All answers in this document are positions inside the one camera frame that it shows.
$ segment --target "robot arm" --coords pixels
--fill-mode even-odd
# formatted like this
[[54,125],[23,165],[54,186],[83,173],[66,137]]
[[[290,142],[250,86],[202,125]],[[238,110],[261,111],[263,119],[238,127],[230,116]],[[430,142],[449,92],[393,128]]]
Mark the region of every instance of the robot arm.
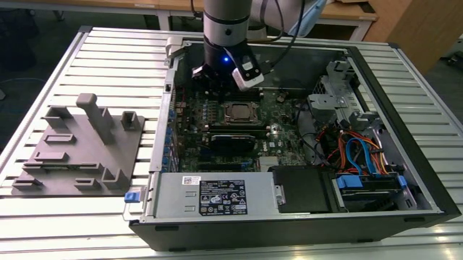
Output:
[[[282,28],[277,0],[205,0],[205,64],[194,71],[194,78],[206,79],[215,88],[233,81],[241,91],[263,82],[263,73],[250,46],[247,27],[250,19],[306,36],[314,27],[327,0],[278,0],[285,19]],[[302,4],[305,15],[299,27]]]

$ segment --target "wire bundle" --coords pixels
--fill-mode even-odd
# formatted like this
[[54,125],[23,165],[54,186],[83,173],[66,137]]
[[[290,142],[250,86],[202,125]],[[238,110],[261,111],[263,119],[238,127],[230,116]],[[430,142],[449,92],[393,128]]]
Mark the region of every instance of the wire bundle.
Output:
[[[350,135],[353,137],[347,142],[342,138],[345,135]],[[379,150],[381,147],[374,143],[374,141],[370,138],[362,136],[359,133],[357,133],[354,131],[342,131],[339,134],[338,149],[335,150],[335,151],[341,152],[341,166],[339,166],[339,168],[345,169],[346,165],[347,165],[347,161],[349,161],[355,168],[347,169],[346,172],[361,172],[362,171],[359,165],[354,162],[354,159],[350,156],[350,148],[351,148],[351,145],[354,142],[358,142],[362,144],[362,148],[365,150],[365,155],[366,155],[366,164],[367,164],[367,168],[369,168],[370,173],[371,174],[378,173],[381,175],[389,174],[389,171],[386,170],[386,167],[385,167],[383,152],[379,152],[378,154],[371,153],[373,149]]]

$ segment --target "slotted metal surface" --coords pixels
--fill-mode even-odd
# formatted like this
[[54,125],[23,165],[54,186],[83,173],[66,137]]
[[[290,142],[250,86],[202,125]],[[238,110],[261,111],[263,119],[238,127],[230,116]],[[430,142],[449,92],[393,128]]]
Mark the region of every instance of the slotted metal surface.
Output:
[[[294,258],[390,259],[405,254],[423,259],[459,259],[463,255],[463,217],[433,228],[409,230],[378,243],[330,244],[261,249],[155,252],[129,228],[138,219],[141,204],[124,204],[123,198],[8,198],[14,179],[22,173],[22,161],[31,157],[47,122],[40,119],[51,105],[75,104],[82,92],[99,95],[98,104],[111,114],[135,110],[149,121],[138,153],[133,186],[149,181],[151,149],[157,137],[159,104],[167,66],[165,46],[170,35],[182,32],[94,28],[80,33],[44,90],[28,126],[10,144],[14,151],[0,174],[0,259],[94,259],[126,257],[179,257],[186,259]],[[189,33],[190,38],[201,34]],[[463,138],[462,126],[422,82],[401,52],[382,43],[301,40],[305,43],[358,46],[402,119],[418,141],[449,192],[463,210]],[[373,103],[361,87],[371,109]],[[83,113],[75,106],[72,113]]]

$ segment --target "blue cable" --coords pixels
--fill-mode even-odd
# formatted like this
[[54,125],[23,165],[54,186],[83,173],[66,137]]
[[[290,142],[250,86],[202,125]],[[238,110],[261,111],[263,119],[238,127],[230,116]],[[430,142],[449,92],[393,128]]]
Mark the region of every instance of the blue cable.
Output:
[[369,167],[369,171],[371,174],[377,173],[377,168],[375,165],[371,163],[371,157],[370,157],[370,150],[367,147],[367,143],[361,139],[361,138],[353,138],[347,141],[347,145],[346,145],[346,156],[347,156],[347,160],[349,162],[354,165],[354,167],[358,169],[359,171],[359,175],[362,175],[362,168],[361,166],[354,162],[351,155],[350,155],[350,146],[353,144],[354,141],[359,141],[363,147],[363,151],[365,151],[365,158],[367,161],[367,167]]

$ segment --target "table leg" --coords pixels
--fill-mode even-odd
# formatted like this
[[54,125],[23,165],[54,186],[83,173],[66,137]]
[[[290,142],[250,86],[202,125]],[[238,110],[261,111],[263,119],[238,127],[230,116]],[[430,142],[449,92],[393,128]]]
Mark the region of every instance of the table leg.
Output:
[[159,28],[162,31],[173,30],[173,17],[169,11],[158,11]]
[[371,21],[361,21],[359,22],[359,25],[355,28],[354,33],[350,37],[350,41],[357,41],[357,42],[363,41],[363,38],[367,35],[371,24],[373,24]]

